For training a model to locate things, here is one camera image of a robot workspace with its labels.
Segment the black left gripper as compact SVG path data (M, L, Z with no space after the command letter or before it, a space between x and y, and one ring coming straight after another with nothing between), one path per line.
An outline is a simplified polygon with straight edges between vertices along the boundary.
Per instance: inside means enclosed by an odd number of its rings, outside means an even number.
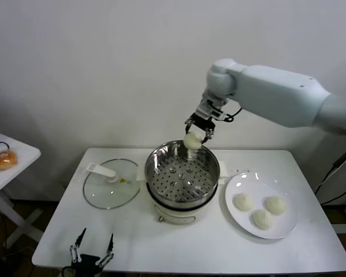
M113 258L114 248L114 235L111 234L110 242L107 247L106 255L102 258L89 255L81 254L79 251L82 239L86 232L86 227L83 229L81 234L77 237L74 244L70 246L71 264L74 264L75 277L93 277L102 272L102 267L106 266Z

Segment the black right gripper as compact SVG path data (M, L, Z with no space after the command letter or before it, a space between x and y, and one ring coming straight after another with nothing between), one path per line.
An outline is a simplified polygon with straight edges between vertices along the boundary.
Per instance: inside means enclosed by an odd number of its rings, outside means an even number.
M205 137L202 139L202 144L205 144L207 141L211 140L214 136L215 124L212 121L212 117L208 119L203 119L196 113L193 113L185 121L185 133L188 133L191 126L196 126L199 129L205 131Z

